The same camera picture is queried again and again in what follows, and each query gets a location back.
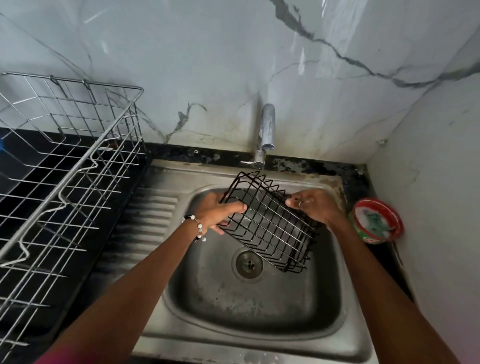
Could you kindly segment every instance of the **left hand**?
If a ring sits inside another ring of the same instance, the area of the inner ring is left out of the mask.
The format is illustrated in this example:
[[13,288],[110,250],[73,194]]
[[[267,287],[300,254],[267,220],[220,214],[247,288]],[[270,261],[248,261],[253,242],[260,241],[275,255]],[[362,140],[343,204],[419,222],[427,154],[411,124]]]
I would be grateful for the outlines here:
[[242,213],[247,210],[247,205],[240,201],[228,204],[219,203],[222,197],[223,193],[210,192],[195,212],[195,217],[203,226],[215,230],[220,235],[223,235],[224,232],[217,224],[227,225],[228,223],[224,220],[227,216],[231,216],[236,212]]

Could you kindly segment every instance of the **wire dish rack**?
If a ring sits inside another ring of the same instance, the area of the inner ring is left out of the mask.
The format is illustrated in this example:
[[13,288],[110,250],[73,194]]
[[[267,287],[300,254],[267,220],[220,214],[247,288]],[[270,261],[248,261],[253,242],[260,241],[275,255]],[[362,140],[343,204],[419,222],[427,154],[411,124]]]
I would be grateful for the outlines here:
[[282,272],[301,273],[321,224],[285,206],[288,196],[260,171],[241,172],[221,202],[241,201],[248,208],[220,226]]
[[0,362],[27,363],[55,339],[148,168],[142,92],[0,77]]

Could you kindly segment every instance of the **black wire basket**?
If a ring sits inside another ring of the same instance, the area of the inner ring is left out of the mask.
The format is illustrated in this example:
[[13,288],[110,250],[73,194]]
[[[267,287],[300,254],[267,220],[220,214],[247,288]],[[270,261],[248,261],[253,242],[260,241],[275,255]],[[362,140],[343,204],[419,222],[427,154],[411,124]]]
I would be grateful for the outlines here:
[[241,201],[248,208],[221,228],[282,272],[301,273],[321,223],[285,206],[287,198],[260,171],[240,172],[221,202]]

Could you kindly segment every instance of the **right hand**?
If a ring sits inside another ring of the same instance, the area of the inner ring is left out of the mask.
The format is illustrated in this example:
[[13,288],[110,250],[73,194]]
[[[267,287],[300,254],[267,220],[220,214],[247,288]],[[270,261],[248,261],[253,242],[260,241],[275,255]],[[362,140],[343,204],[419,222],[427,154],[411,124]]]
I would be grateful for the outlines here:
[[294,193],[285,205],[305,212],[309,217],[326,225],[345,215],[333,197],[325,190],[312,188]]

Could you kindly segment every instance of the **beaded bracelet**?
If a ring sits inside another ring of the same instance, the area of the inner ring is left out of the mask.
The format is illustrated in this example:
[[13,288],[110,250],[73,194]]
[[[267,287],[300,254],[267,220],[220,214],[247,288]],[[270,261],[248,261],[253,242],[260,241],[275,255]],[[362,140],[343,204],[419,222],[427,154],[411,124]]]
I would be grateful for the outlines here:
[[204,233],[202,231],[202,223],[200,221],[198,221],[195,217],[195,215],[185,215],[182,219],[182,222],[184,222],[186,219],[190,219],[190,220],[194,220],[196,223],[197,223],[197,227],[198,227],[198,235],[195,237],[195,239],[193,240],[194,242],[198,243],[198,241],[201,239],[202,242],[206,241],[207,238],[204,237]]

